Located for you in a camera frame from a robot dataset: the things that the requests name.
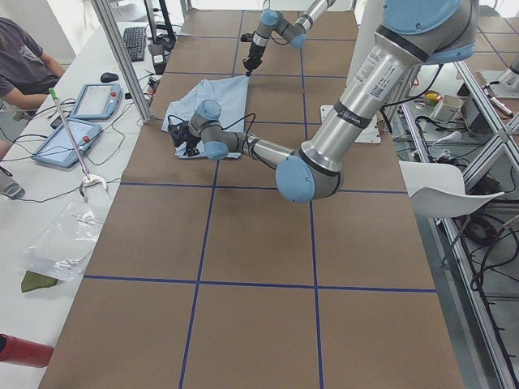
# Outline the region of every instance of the chair leg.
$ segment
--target chair leg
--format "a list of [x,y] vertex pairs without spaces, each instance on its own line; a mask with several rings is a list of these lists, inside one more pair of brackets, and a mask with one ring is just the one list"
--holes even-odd
[[453,240],[453,243],[450,244],[447,252],[445,252],[443,258],[441,259],[442,266],[445,265],[445,263],[447,262],[447,257],[451,254],[451,251],[453,251],[454,245],[456,245],[457,241],[460,240],[460,237],[463,234],[463,231],[465,231],[465,229],[467,228],[467,225],[469,225],[469,222],[470,222],[470,216],[467,216],[465,221],[461,225],[460,229],[458,230],[456,237]]

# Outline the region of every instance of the black t-shirt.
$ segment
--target black t-shirt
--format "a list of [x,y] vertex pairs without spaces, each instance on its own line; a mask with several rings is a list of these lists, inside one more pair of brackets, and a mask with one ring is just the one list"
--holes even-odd
[[14,88],[24,95],[47,93],[59,78],[45,67],[43,49],[18,24],[0,18],[0,97]]

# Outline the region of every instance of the green object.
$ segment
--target green object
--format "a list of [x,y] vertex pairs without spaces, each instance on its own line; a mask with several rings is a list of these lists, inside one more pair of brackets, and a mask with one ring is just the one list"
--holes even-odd
[[56,100],[57,97],[56,97],[56,92],[54,91],[54,88],[49,88],[49,93],[50,95],[52,96],[52,99],[53,100]]
[[55,286],[58,280],[52,277],[43,276],[42,274],[34,273],[27,270],[25,277],[22,280],[22,293],[31,292],[32,290],[40,288],[50,288]]

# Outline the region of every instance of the keyboard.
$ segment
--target keyboard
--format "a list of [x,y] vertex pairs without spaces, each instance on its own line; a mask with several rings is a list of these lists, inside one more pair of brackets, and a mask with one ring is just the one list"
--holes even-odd
[[128,27],[124,29],[122,41],[127,47],[132,62],[144,60],[146,40],[146,27]]

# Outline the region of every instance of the black computer mouse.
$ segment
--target black computer mouse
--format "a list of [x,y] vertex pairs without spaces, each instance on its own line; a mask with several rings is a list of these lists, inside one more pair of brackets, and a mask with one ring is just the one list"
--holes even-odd
[[112,81],[117,81],[118,79],[119,79],[118,75],[116,75],[115,73],[109,73],[108,71],[101,75],[102,83],[111,83]]

